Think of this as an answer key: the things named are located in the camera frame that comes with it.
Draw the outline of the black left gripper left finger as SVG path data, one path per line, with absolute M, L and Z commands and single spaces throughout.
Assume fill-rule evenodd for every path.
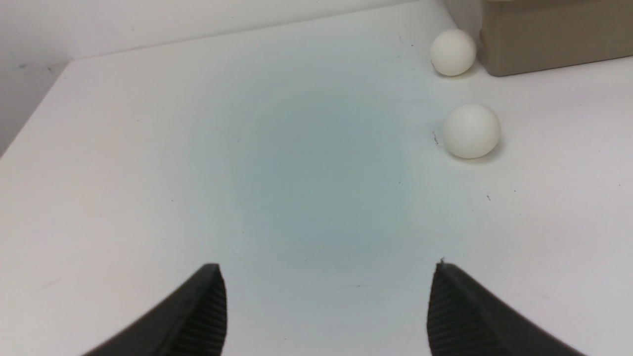
M 205 264 L 172 294 L 88 356 L 220 356 L 227 335 L 226 285 Z

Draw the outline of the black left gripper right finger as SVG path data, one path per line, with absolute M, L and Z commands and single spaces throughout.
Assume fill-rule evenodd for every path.
M 434 356 L 580 354 L 446 262 L 439 262 L 433 275 L 427 336 Z

